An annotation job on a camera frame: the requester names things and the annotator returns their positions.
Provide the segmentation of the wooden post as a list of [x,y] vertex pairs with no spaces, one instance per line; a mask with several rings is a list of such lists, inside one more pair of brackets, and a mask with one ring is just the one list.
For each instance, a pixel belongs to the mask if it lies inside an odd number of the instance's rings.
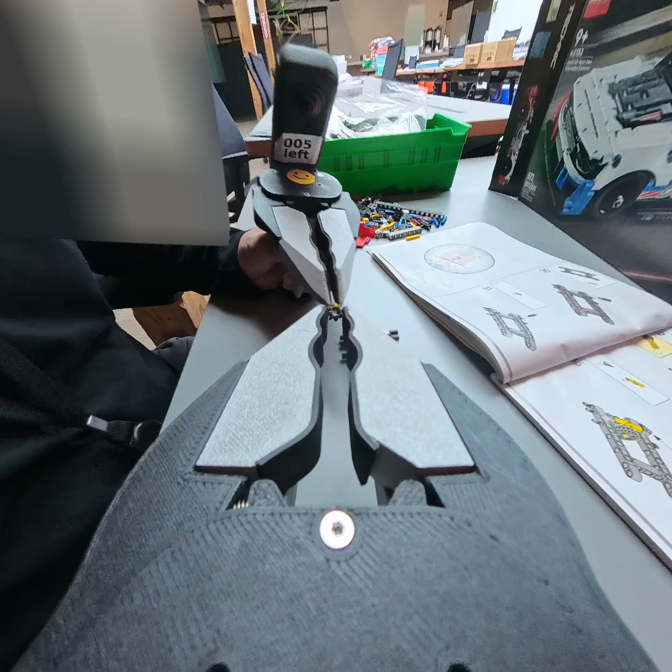
[[232,1],[257,120],[272,105],[275,53],[267,1]]

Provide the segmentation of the person's left hand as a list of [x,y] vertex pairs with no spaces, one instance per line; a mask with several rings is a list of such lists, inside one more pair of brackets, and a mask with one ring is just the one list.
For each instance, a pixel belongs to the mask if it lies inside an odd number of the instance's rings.
[[237,250],[237,259],[242,273],[261,290],[283,289],[295,296],[301,286],[280,259],[272,236],[255,226],[244,231]]

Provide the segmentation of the cardboard boxes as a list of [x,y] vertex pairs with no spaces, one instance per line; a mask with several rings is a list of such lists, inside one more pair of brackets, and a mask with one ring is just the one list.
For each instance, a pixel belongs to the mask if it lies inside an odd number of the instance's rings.
[[491,68],[514,60],[517,38],[505,38],[496,42],[474,43],[465,46],[465,68]]

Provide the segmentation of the lego instruction booklet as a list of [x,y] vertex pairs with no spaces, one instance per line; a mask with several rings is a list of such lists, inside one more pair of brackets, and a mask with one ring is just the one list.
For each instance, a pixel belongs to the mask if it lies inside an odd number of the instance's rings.
[[363,226],[368,253],[671,567],[671,306],[487,223]]

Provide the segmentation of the person's left forearm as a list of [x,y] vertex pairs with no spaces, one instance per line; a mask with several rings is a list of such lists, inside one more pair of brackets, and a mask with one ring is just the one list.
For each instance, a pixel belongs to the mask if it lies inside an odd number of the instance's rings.
[[91,271],[117,278],[147,297],[171,298],[180,292],[203,296],[250,296],[255,286],[238,259],[243,231],[230,229],[227,246],[164,245],[78,240]]

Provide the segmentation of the wooden bench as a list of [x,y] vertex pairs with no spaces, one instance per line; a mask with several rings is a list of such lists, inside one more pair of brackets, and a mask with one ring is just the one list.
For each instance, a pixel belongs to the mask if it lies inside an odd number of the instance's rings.
[[184,292],[171,304],[114,310],[116,323],[148,349],[176,337],[195,337],[210,296]]

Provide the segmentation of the lego car set box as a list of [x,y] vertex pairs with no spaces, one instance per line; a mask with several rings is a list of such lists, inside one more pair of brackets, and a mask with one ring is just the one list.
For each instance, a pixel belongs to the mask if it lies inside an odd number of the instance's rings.
[[671,303],[670,1],[542,1],[489,189]]

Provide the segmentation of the green plastic bin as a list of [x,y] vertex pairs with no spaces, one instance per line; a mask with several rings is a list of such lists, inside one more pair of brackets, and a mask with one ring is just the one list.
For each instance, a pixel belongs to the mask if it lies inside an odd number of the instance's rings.
[[351,196],[448,191],[470,129],[436,113],[420,132],[326,140],[318,168]]

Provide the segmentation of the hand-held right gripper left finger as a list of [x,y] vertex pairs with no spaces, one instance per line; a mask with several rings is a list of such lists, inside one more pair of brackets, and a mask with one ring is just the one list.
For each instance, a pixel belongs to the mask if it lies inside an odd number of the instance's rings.
[[201,473],[292,489],[321,453],[326,308],[316,307],[250,357],[196,461]]

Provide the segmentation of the dark chair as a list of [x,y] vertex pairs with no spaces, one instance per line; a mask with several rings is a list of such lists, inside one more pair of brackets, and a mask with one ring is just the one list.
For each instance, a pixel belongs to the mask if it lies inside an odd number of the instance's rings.
[[245,141],[236,122],[224,105],[214,84],[211,84],[211,88],[220,140],[226,195],[234,194],[234,200],[228,207],[232,214],[232,221],[237,222],[249,190],[251,180],[250,157],[247,154]]

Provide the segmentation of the pile of loose lego pieces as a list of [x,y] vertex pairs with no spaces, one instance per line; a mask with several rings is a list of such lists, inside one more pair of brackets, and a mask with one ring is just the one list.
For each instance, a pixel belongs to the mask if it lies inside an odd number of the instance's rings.
[[408,208],[401,204],[365,197],[358,201],[361,220],[368,220],[376,228],[374,239],[396,241],[415,240],[423,232],[443,226],[448,218],[441,212]]

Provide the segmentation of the clear plastic bags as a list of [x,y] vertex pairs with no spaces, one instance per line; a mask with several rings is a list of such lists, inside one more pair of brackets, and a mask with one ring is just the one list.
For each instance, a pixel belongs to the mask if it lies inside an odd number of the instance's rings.
[[340,76],[326,139],[361,139],[427,129],[427,93],[414,83]]

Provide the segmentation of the person's dark clothed body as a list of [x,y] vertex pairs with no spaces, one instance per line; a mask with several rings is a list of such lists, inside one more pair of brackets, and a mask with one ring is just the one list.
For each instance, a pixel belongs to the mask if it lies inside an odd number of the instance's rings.
[[1,670],[44,626],[178,373],[116,323],[77,242],[1,236]]

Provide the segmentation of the cluttered long work table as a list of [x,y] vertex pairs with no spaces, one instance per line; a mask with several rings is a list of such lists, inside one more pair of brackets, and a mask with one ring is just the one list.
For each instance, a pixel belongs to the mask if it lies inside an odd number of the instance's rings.
[[395,79],[420,85],[436,96],[472,99],[511,105],[528,52],[528,43],[516,43],[512,62],[491,68],[465,68],[465,46],[455,48],[440,63],[417,61],[414,67],[399,67]]

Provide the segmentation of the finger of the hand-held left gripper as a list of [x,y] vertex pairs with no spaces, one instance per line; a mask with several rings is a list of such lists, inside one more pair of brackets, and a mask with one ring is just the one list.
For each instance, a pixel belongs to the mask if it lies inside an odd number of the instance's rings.
[[323,304],[332,304],[327,269],[313,240],[313,229],[306,214],[289,206],[272,209],[280,231],[280,247],[304,281]]
[[326,270],[330,302],[342,305],[348,293],[356,251],[356,233],[342,208],[318,213],[318,248]]

